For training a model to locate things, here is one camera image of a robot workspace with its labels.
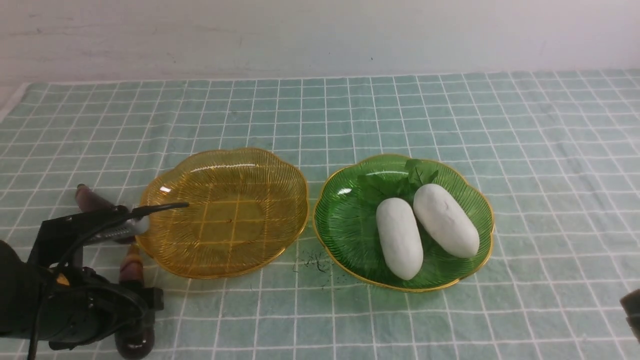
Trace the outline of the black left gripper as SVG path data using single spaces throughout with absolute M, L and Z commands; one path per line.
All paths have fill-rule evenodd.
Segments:
M 163 291 L 113 283 L 83 265 L 84 243 L 99 231 L 128 219 L 162 212 L 164 205 L 128 209 L 116 205 L 46 219 L 27 260 L 42 271 L 34 320 L 29 327 L 29 350 L 39 341 L 54 351 L 89 346 L 145 320 L 154 329 L 156 312 L 164 308 Z

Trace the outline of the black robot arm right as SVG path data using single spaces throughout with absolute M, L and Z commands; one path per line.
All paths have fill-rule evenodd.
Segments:
M 629 292 L 619 300 L 626 314 L 627 324 L 637 342 L 640 342 L 640 289 Z

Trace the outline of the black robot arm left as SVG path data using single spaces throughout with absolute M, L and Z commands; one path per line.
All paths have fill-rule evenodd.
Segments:
M 126 360 L 147 357 L 163 290 L 147 287 L 138 248 L 129 249 L 117 282 L 83 264 L 87 245 L 125 240 L 149 229 L 147 216 L 117 205 L 46 219 L 27 260 L 1 242 L 1 337 L 72 350 L 114 337 Z

